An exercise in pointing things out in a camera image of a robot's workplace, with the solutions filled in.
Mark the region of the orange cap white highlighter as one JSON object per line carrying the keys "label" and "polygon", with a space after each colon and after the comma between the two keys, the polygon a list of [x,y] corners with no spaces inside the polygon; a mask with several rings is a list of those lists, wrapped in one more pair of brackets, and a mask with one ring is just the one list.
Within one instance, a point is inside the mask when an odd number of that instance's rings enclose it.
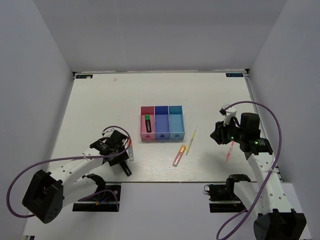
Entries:
{"label": "orange cap white highlighter", "polygon": [[132,140],[129,139],[128,141],[128,150],[127,150],[128,156],[129,156],[129,161],[133,162],[134,161],[134,152],[133,152],[133,144]]}

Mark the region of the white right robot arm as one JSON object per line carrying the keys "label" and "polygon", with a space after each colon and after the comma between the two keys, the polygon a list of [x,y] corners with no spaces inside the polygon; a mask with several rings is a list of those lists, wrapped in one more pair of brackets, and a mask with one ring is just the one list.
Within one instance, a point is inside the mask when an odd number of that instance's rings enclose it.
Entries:
{"label": "white right robot arm", "polygon": [[289,202],[282,182],[273,166],[270,142],[260,136],[260,118],[256,113],[243,113],[237,120],[233,111],[223,111],[224,120],[215,124],[210,135],[219,145],[239,144],[251,167],[259,190],[245,174],[231,174],[225,184],[209,187],[213,202],[239,201],[254,217],[253,232],[257,240],[298,240],[307,225],[303,213]]}

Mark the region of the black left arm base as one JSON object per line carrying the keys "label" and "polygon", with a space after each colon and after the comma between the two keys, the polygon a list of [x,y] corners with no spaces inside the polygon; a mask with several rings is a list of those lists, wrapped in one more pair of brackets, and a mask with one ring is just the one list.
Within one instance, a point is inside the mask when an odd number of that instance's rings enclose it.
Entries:
{"label": "black left arm base", "polygon": [[83,180],[94,182],[94,195],[73,204],[73,212],[107,213],[118,212],[121,200],[121,184],[109,184],[94,173],[84,175]]}

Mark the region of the purple cap black highlighter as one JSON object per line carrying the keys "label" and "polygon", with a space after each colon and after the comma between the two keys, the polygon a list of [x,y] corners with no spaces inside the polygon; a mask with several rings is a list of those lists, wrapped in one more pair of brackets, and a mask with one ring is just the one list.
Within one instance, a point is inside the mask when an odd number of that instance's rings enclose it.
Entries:
{"label": "purple cap black highlighter", "polygon": [[120,162],[119,164],[120,164],[122,170],[125,172],[125,174],[126,174],[128,177],[132,175],[132,172],[131,172],[129,166],[127,165],[127,163],[126,163],[125,161],[122,161],[122,162]]}

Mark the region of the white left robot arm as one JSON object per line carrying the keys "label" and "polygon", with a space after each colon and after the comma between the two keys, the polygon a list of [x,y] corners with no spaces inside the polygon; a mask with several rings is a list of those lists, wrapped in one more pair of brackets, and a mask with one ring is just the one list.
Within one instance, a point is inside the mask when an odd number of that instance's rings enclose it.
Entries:
{"label": "white left robot arm", "polygon": [[119,164],[128,172],[130,144],[129,136],[113,130],[90,144],[79,159],[48,172],[37,171],[23,197],[23,206],[44,224],[52,222],[64,207],[78,201],[99,205],[114,198],[118,208],[117,193],[108,189],[104,178],[92,170],[104,164]]}

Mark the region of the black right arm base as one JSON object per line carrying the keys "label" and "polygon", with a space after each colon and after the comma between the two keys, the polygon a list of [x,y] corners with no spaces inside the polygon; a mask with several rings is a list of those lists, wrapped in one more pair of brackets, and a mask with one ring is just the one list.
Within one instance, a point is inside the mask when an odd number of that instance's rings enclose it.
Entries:
{"label": "black right arm base", "polygon": [[246,174],[231,174],[224,184],[206,184],[203,187],[209,196],[210,213],[240,213],[246,210],[234,193],[234,185],[239,182],[251,182],[251,179]]}

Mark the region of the green cap black highlighter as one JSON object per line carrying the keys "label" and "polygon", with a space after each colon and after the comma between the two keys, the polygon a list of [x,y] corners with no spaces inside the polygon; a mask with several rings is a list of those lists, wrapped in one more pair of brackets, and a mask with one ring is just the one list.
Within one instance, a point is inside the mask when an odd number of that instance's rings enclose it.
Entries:
{"label": "green cap black highlighter", "polygon": [[146,114],[144,116],[144,120],[145,120],[145,127],[146,127],[146,132],[147,133],[151,133],[152,132],[152,125],[151,125],[151,118],[149,114]]}

